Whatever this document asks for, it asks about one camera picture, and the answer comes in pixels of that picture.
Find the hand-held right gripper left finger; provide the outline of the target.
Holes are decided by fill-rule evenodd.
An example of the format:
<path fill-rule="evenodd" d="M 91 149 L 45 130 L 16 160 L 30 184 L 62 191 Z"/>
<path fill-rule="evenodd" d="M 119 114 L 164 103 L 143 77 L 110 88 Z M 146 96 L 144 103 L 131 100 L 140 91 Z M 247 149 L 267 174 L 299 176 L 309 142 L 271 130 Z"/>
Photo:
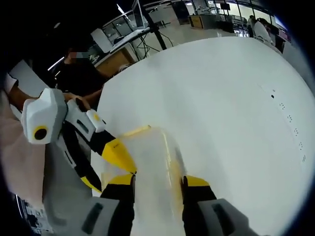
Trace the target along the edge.
<path fill-rule="evenodd" d="M 116 176 L 100 197 L 76 207 L 65 236 L 129 236 L 134 220 L 135 174 Z"/>

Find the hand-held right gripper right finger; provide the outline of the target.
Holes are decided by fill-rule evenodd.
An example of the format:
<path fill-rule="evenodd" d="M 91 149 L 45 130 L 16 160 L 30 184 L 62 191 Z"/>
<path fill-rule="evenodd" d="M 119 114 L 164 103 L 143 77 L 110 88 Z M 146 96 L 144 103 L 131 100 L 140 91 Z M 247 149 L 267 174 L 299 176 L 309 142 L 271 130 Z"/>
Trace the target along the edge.
<path fill-rule="evenodd" d="M 249 219 L 226 199 L 216 198 L 208 182 L 183 176 L 182 220 L 188 236 L 256 236 Z"/>

